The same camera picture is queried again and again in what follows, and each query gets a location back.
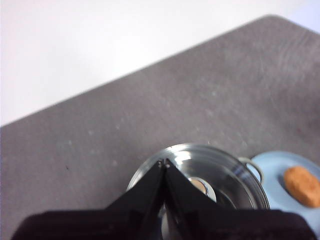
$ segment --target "small object inside pot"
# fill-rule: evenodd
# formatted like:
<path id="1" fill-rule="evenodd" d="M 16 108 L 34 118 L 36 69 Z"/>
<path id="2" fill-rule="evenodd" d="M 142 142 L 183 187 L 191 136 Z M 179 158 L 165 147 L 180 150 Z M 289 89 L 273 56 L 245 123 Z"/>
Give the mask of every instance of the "small object inside pot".
<path id="1" fill-rule="evenodd" d="M 197 189 L 199 189 L 203 194 L 207 195 L 207 188 L 206 186 L 198 179 L 194 177 L 190 177 L 189 181 L 195 186 Z"/>

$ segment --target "white wall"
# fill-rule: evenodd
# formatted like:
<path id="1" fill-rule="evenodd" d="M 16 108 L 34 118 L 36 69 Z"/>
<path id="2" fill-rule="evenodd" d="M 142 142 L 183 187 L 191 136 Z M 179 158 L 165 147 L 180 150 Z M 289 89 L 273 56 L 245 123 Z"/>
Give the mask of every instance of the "white wall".
<path id="1" fill-rule="evenodd" d="M 1 125 L 263 15 L 290 18 L 308 3 L 2 0 Z"/>

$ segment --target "pot handle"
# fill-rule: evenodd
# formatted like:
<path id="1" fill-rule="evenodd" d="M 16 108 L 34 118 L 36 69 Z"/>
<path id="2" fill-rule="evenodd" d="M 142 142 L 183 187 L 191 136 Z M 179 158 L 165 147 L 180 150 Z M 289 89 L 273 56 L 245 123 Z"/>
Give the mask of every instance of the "pot handle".
<path id="1" fill-rule="evenodd" d="M 255 168 L 255 170 L 258 172 L 259 176 L 260 176 L 260 183 L 261 185 L 264 183 L 265 180 L 265 176 L 264 173 L 262 172 L 261 168 L 255 164 L 250 158 L 247 157 L 238 157 L 239 161 L 241 163 L 243 163 L 246 167 L 247 164 L 250 164 L 251 166 L 253 166 Z"/>

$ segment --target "gray tabletop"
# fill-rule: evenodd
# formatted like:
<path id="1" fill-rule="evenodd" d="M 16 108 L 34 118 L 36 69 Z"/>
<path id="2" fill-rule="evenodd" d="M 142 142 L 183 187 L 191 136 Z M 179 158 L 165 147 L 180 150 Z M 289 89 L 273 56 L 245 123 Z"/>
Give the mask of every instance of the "gray tabletop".
<path id="1" fill-rule="evenodd" d="M 268 16 L 1 129 L 1 239 L 28 215 L 103 208 L 167 146 L 320 164 L 320 36 Z"/>

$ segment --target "metal pot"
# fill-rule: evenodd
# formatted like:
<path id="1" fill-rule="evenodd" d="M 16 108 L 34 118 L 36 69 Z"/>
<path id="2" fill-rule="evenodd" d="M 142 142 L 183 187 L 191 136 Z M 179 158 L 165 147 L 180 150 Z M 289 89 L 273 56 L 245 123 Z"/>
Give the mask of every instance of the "metal pot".
<path id="1" fill-rule="evenodd" d="M 236 157 L 209 145 L 179 144 L 148 158 L 133 175 L 127 190 L 159 160 L 171 162 L 188 178 L 196 178 L 214 190 L 219 205 L 233 209 L 270 209 L 267 196 L 256 177 Z"/>

